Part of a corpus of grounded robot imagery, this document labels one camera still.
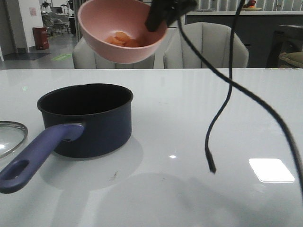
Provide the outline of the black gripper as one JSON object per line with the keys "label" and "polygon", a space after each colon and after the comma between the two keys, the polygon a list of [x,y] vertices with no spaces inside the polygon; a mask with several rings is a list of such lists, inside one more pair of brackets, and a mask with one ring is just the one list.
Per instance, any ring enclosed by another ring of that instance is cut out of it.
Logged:
{"label": "black gripper", "polygon": [[196,0],[153,0],[145,26],[149,32],[155,32],[163,21],[170,26],[197,6]]}

